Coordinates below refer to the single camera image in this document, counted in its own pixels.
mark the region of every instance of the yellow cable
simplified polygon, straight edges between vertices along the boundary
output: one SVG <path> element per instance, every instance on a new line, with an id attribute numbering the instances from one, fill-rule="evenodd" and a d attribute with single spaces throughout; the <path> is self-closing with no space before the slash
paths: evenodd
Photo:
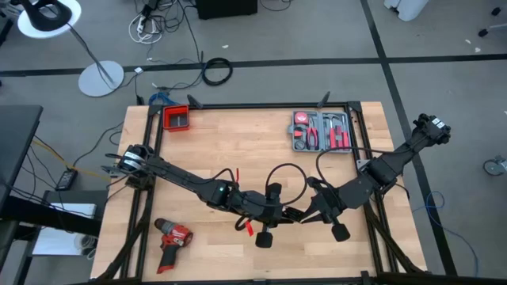
<path id="1" fill-rule="evenodd" d="M 76 170 L 76 171 L 78 171 L 80 173 L 83 173 L 83 174 L 88 174 L 88 175 L 93 176 L 93 177 L 98 177 L 98 178 L 104 179 L 105 181 L 108 181 L 108 182 L 111 181 L 111 179 L 108 178 L 108 177 L 104 177 L 104 176 L 102 176 L 100 174 L 96 174 L 94 172 L 91 172 L 91 171 L 88 171 L 88 170 L 84 170 L 84 169 L 79 169 L 77 167 L 72 166 L 72 164 L 68 163 L 67 161 L 64 161 L 58 154 L 56 154 L 56 152 L 54 152 L 52 149 L 50 149 L 49 147 L 47 147 L 46 145 L 44 145 L 41 142 L 37 142 L 36 140 L 33 140 L 32 142 L 35 143 L 37 146 L 40 146 L 40 147 L 44 148 L 45 150 L 49 151 L 56 158 L 58 158 L 58 160 L 61 161 L 67 168 Z"/>

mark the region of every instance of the pliers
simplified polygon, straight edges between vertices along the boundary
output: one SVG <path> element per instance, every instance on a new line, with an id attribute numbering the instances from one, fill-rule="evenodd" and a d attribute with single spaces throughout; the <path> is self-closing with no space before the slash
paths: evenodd
<path id="1" fill-rule="evenodd" d="M 312 117 L 310 117 L 310 123 L 307 131 L 307 147 L 308 150 L 318 150 L 318 134 L 317 128 Z"/>

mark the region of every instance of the floor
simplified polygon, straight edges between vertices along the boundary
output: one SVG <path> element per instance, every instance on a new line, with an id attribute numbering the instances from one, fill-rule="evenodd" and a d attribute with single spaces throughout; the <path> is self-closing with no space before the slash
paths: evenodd
<path id="1" fill-rule="evenodd" d="M 273 7 L 282 5 L 264 1 Z M 196 58 L 185 24 L 164 35 L 147 55 L 149 46 L 133 43 L 127 34 L 135 16 L 132 0 L 79 2 L 83 14 L 75 28 L 100 59 L 115 60 L 132 71 L 151 65 L 147 57 L 168 63 Z M 174 91 L 171 98 L 186 102 L 191 93 L 202 103 L 319 101 L 329 90 L 332 101 L 382 101 L 395 145 L 404 142 L 408 122 L 419 113 L 438 115 L 452 126 L 452 139 L 446 146 L 423 151 L 415 168 L 406 167 L 411 206 L 423 205 L 421 188 L 441 192 L 446 204 L 438 210 L 440 220 L 473 246 L 478 275 L 507 278 L 506 178 L 490 177 L 482 170 L 486 159 L 505 154 L 507 136 L 500 130 L 507 122 L 507 32 L 477 37 L 479 29 L 507 21 L 505 15 L 490 15 L 501 3 L 431 1 L 410 22 L 400 21 L 380 0 L 295 0 L 279 13 L 259 7 L 253 16 L 209 21 L 199 20 L 194 10 L 187 9 L 204 57 L 225 57 L 237 67 L 225 85 L 201 84 Z M 125 109 L 135 105 L 135 92 L 147 100 L 155 93 L 152 83 L 191 82 L 199 74 L 165 66 L 141 74 L 136 85 L 90 98 L 77 85 L 80 69 L 89 64 L 90 58 L 71 34 L 33 40 L 13 27 L 0 47 L 0 104 L 42 105 L 37 135 L 68 161 L 90 150 L 104 129 L 123 120 Z M 27 70 L 31 75 L 24 77 Z M 211 70 L 210 77 L 224 74 L 225 70 Z M 34 150 L 57 179 L 63 166 L 40 148 Z M 78 166 L 99 172 L 100 165 L 111 162 L 104 153 L 115 151 L 103 139 Z M 28 161 L 25 167 L 30 169 Z M 49 180 L 40 164 L 35 167 L 39 176 Z M 32 177 L 21 171 L 17 186 L 32 189 Z M 81 175 L 75 188 L 104 186 L 100 179 Z M 45 190 L 48 186 L 37 182 L 36 193 Z M 435 201 L 440 204 L 440 197 L 435 196 Z M 417 211 L 414 219 L 429 270 L 444 274 L 427 214 Z M 446 239 L 457 272 L 473 276 L 474 257 L 467 244 L 449 233 Z M 24 247 L 23 241 L 14 244 L 0 274 L 1 284 L 13 282 Z M 91 263 L 81 257 L 37 257 L 26 284 L 84 282 L 90 268 Z"/>

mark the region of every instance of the white cable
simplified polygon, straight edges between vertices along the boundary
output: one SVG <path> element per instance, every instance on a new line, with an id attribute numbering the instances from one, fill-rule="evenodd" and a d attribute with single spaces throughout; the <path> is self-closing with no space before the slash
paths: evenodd
<path id="1" fill-rule="evenodd" d="M 130 38 L 133 41 L 135 41 L 138 44 L 154 44 L 154 43 L 158 42 L 162 38 L 162 31 L 158 31 L 157 30 L 157 26 L 155 25 L 155 20 L 151 19 L 151 33 L 148 33 L 148 34 L 146 34 L 146 35 L 143 36 L 141 32 L 137 32 L 138 39 L 136 40 L 134 38 L 134 36 L 132 36 L 132 26 L 134 25 L 134 22 L 137 19 L 139 19 L 139 21 L 143 20 L 141 13 L 137 14 L 137 16 L 135 16 L 135 18 L 128 25 L 128 35 L 130 36 Z M 158 33 L 158 38 L 156 40 L 150 41 L 151 38 L 154 38 L 153 35 L 157 34 L 157 33 Z"/>

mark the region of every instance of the black desk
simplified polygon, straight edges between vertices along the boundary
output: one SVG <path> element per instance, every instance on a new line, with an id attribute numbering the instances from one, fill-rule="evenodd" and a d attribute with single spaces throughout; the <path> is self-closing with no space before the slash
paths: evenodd
<path id="1" fill-rule="evenodd" d="M 0 106 L 0 269 L 14 238 L 26 237 L 36 228 L 19 222 L 50 226 L 98 237 L 101 220 L 57 211 L 42 204 L 11 196 L 12 186 L 39 125 L 41 106 Z"/>

